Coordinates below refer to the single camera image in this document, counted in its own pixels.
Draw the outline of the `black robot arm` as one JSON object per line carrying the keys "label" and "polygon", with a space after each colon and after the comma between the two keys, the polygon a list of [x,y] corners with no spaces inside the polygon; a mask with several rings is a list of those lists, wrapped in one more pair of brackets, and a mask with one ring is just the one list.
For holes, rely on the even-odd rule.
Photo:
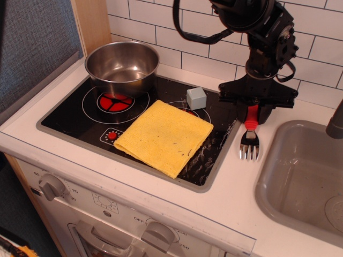
{"label": "black robot arm", "polygon": [[212,7],[228,29],[247,34],[250,50],[245,75],[219,85],[220,101],[236,105],[241,123],[254,105],[259,124],[277,107],[292,108],[298,92],[283,83],[293,74],[278,78],[278,72],[284,65],[295,72],[290,61],[298,50],[293,17],[277,1],[212,1]]}

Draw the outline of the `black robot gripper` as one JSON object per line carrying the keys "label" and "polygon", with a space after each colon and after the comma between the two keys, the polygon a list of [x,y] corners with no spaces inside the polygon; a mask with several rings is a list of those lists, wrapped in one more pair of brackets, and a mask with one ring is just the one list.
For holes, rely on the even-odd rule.
{"label": "black robot gripper", "polygon": [[273,78],[260,79],[248,74],[238,80],[221,83],[219,89],[220,101],[236,104],[237,119],[241,123],[247,118],[248,107],[259,105],[259,125],[266,123],[275,108],[292,108],[298,96],[298,91]]}

